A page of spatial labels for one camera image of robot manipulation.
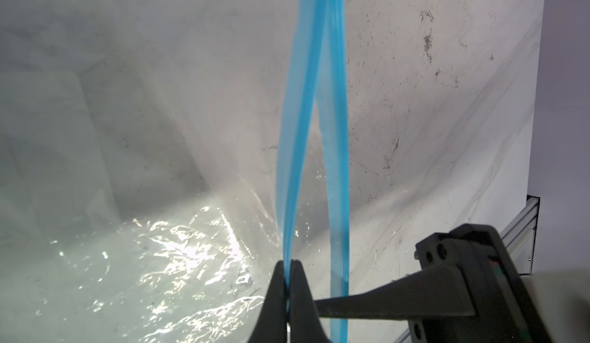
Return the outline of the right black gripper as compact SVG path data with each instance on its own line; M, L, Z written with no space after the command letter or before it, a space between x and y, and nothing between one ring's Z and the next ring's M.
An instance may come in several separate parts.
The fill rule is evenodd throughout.
M414 342L551 342L497 230L464 224L416 244L422 271L315 301L322 318L413 320Z

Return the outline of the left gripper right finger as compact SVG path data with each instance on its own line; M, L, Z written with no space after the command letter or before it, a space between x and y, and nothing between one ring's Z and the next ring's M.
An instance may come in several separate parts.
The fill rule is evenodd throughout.
M292 260L290 263L288 301L290 341L292 343L329 343L330 340L322 327L303 264L298 260Z

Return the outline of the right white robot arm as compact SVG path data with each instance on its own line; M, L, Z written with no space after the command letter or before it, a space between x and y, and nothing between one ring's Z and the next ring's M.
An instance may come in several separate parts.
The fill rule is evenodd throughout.
M414 342L587 342L589 273L520 274L499 233L465 224L416 245L421 269L317 301L323 318L407 321Z

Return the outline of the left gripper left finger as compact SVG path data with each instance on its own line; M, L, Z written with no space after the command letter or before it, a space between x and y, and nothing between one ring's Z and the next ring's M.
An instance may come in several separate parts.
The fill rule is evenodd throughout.
M285 343L287 341L287 299L284 262L279 261L273 269L261 312L248 343Z

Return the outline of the clear zip top bag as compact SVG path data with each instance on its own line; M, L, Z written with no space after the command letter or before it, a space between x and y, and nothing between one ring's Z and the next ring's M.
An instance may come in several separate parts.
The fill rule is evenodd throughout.
M1 0L1 340L245 342L340 0Z

